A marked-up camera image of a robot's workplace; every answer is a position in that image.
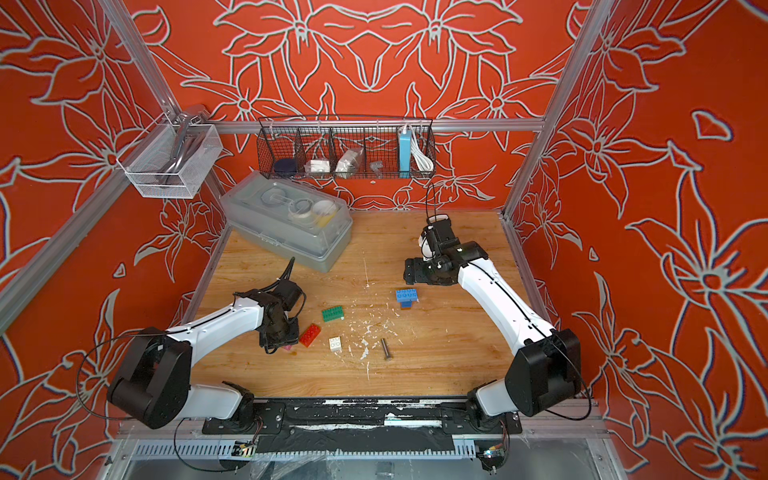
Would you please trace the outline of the green 2x4 lego brick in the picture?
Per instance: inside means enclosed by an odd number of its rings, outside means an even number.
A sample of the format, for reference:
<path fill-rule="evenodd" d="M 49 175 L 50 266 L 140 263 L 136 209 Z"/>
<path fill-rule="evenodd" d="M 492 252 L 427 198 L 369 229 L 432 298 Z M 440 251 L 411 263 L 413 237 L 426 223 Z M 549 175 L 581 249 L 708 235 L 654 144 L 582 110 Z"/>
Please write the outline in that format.
<path fill-rule="evenodd" d="M 345 313 L 342 306 L 329 307 L 321 311 L 321 317 L 324 322 L 343 320 Z"/>

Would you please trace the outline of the light blue 2x4 lego brick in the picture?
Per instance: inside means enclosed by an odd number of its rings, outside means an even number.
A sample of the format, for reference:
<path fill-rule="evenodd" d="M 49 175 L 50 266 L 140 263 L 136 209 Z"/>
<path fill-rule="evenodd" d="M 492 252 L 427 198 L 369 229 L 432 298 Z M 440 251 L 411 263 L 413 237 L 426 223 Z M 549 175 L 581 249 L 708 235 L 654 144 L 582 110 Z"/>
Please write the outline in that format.
<path fill-rule="evenodd" d="M 416 289 L 400 289 L 395 292 L 398 303 L 412 303 L 418 301 L 418 292 Z"/>

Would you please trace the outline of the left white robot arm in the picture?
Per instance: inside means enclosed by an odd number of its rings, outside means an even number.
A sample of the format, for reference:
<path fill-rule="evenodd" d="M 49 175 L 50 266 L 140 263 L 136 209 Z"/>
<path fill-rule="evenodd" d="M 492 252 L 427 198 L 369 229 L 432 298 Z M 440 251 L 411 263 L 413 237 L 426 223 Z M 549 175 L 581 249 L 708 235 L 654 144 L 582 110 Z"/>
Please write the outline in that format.
<path fill-rule="evenodd" d="M 245 431 L 256 423 L 254 395 L 224 381 L 191 382 L 192 368 L 247 333 L 258 334 L 267 354 L 298 342 L 299 311 L 306 293 L 291 280 L 233 294 L 231 304 L 191 323 L 161 331 L 148 327 L 130 342 L 107 392 L 108 402 L 151 429 L 205 418 Z"/>

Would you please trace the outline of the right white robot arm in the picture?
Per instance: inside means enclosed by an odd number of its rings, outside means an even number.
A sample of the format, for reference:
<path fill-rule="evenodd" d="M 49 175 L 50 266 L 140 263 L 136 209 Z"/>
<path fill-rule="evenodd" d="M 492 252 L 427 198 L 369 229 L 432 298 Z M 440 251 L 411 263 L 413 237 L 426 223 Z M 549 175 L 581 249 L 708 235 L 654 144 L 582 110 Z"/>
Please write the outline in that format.
<path fill-rule="evenodd" d="M 474 389 L 470 402 L 486 417 L 528 417 L 575 397 L 583 389 L 581 345 L 569 329 L 558 330 L 536 313 L 503 279 L 476 242 L 461 242 L 446 215 L 431 215 L 419 237 L 421 255 L 405 261 L 406 284 L 458 285 L 482 307 L 513 355 L 499 380 Z"/>

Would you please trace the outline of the red 2x4 lego brick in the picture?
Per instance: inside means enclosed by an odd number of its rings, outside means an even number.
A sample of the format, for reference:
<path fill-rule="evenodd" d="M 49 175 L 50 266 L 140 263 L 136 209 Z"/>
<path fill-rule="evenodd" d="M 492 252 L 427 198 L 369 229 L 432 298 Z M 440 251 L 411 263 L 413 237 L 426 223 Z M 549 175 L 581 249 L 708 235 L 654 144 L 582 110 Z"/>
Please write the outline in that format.
<path fill-rule="evenodd" d="M 312 343 L 318 338 L 322 329 L 317 324 L 311 324 L 300 336 L 299 343 L 306 348 L 309 348 Z"/>

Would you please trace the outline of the white 2x2 lego brick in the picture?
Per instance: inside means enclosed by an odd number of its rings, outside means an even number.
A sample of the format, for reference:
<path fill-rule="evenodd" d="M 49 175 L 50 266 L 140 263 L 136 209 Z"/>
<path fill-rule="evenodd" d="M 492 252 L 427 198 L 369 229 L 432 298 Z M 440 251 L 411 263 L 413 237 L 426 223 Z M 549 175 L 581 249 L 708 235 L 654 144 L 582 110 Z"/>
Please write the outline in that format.
<path fill-rule="evenodd" d="M 329 348 L 333 353 L 342 351 L 342 341 L 340 337 L 333 337 L 329 339 Z"/>

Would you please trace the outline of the grey lidded plastic box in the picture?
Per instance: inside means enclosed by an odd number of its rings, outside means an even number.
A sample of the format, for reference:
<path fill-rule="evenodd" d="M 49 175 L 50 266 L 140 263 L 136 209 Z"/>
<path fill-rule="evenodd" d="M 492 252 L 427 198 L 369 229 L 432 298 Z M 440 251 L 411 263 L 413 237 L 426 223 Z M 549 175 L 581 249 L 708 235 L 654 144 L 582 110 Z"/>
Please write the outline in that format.
<path fill-rule="evenodd" d="M 222 196 L 221 205 L 243 238 L 322 273 L 351 239 L 353 219 L 343 200 L 289 180 L 254 172 Z"/>

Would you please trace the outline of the steel hex bolt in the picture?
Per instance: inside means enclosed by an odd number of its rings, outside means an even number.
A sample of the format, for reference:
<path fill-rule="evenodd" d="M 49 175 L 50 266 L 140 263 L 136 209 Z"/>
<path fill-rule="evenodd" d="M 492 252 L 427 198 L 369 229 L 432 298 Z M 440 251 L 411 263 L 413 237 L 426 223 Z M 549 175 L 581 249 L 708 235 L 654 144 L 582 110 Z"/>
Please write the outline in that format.
<path fill-rule="evenodd" d="M 384 354 L 384 359 L 386 361 L 391 360 L 393 358 L 393 356 L 392 356 L 392 354 L 390 352 L 390 349 L 388 347 L 388 344 L 387 344 L 387 342 L 386 342 L 386 340 L 384 338 L 382 338 L 380 340 L 380 345 L 381 345 L 381 348 L 382 348 L 382 352 Z"/>

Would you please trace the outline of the light blue box in basket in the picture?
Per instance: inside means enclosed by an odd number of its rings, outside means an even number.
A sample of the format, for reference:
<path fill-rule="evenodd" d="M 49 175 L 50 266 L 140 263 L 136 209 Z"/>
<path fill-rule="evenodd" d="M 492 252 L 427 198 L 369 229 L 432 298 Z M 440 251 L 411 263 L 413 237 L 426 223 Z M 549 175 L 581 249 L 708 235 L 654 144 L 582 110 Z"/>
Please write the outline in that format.
<path fill-rule="evenodd" d="M 398 133 L 398 174 L 400 179 L 410 177 L 411 140 L 412 136 L 408 130 Z"/>

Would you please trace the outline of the clear bag in basket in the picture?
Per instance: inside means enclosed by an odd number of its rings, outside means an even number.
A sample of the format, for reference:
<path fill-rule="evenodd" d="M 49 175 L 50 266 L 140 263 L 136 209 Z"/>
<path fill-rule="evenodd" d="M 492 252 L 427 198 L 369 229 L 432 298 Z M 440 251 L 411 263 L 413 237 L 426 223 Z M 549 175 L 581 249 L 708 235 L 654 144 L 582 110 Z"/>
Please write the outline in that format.
<path fill-rule="evenodd" d="M 363 160 L 363 153 L 364 149 L 360 147 L 347 149 L 337 161 L 334 174 L 342 179 L 349 179 L 354 176 Z"/>

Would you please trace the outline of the dark round jar in basket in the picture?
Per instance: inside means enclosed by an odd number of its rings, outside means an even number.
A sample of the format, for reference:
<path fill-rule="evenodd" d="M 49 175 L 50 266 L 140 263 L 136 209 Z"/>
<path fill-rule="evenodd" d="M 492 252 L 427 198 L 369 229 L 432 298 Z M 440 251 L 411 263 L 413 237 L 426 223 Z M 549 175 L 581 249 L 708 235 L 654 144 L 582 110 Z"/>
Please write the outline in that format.
<path fill-rule="evenodd" d="M 298 174 L 298 164 L 295 158 L 281 158 L 273 164 L 273 175 L 277 178 L 290 178 Z"/>

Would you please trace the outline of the white packet in basket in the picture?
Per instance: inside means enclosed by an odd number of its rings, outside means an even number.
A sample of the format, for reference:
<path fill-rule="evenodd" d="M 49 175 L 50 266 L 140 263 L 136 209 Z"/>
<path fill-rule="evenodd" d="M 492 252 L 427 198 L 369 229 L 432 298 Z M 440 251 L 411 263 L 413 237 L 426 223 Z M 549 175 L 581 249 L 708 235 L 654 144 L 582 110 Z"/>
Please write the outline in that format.
<path fill-rule="evenodd" d="M 331 161 L 326 158 L 308 160 L 305 163 L 304 169 L 310 176 L 322 176 L 332 173 Z"/>

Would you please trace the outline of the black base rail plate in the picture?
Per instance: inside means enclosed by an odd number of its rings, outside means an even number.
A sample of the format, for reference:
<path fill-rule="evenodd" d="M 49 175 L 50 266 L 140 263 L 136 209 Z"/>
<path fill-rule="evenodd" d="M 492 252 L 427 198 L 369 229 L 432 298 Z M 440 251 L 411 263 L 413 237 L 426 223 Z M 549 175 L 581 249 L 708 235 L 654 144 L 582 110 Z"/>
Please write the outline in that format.
<path fill-rule="evenodd" d="M 250 425 L 207 419 L 202 427 L 204 435 L 267 449 L 351 451 L 447 449 L 460 439 L 502 443 L 521 432 L 518 414 L 486 417 L 460 396 L 257 398 Z"/>

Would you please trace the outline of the clear plastic wall bin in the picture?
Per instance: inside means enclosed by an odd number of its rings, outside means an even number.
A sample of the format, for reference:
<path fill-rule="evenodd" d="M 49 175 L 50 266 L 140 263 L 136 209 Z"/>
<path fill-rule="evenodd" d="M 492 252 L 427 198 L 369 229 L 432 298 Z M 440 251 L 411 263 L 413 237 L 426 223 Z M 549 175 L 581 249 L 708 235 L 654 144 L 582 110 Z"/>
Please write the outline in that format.
<path fill-rule="evenodd" d="M 214 125 L 187 121 L 156 125 L 118 161 L 144 198 L 191 199 L 223 151 Z"/>

